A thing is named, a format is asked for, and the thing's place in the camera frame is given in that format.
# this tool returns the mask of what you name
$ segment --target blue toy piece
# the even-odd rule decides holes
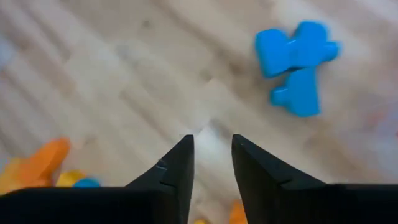
[[[271,103],[301,117],[320,114],[315,67],[292,72],[284,86],[271,90]]]
[[[73,187],[100,187],[101,184],[92,178],[83,178],[81,180],[79,180],[78,182],[76,182],[75,184],[73,184]]]
[[[279,29],[264,30],[256,36],[256,51],[265,78],[289,69],[316,67],[335,59],[340,44],[328,41],[328,30],[319,22],[301,22],[291,39]]]

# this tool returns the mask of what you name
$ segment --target toy block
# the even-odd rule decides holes
[[[320,114],[315,67],[292,72],[284,86],[271,90],[271,103],[301,117]]]
[[[328,29],[319,22],[301,22],[293,37],[280,29],[264,30],[256,36],[255,48],[265,78],[290,69],[316,67],[337,58],[341,46],[328,41]]]

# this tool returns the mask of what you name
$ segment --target wooden floor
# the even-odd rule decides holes
[[[0,0],[17,53],[0,76],[0,148],[25,156],[57,136],[63,169],[124,185],[185,134],[195,136],[191,220],[227,223],[239,198],[230,144],[246,136],[325,182],[378,181],[335,137],[360,101],[383,100],[398,71],[393,0]],[[343,55],[319,71],[323,113],[271,106],[253,51],[256,32],[326,22]]]

